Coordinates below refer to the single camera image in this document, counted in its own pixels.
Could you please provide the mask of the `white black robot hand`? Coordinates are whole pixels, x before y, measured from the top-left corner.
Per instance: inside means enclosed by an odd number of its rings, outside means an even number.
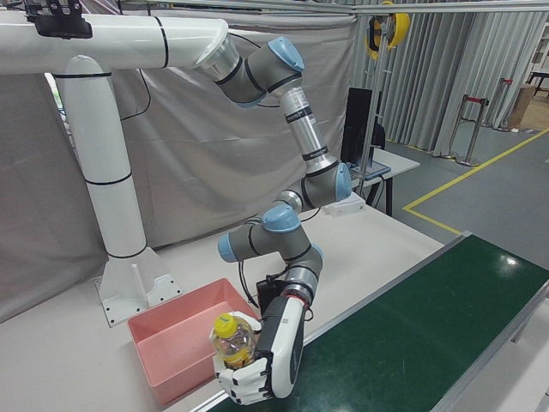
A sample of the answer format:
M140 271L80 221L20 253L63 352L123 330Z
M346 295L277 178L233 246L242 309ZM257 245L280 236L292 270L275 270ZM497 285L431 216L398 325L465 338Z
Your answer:
M253 363L232 370L217 354L213 356L215 377L236 404L251 405L291 394L303 351L305 312L299 297L275 297L260 322L244 317L259 333Z

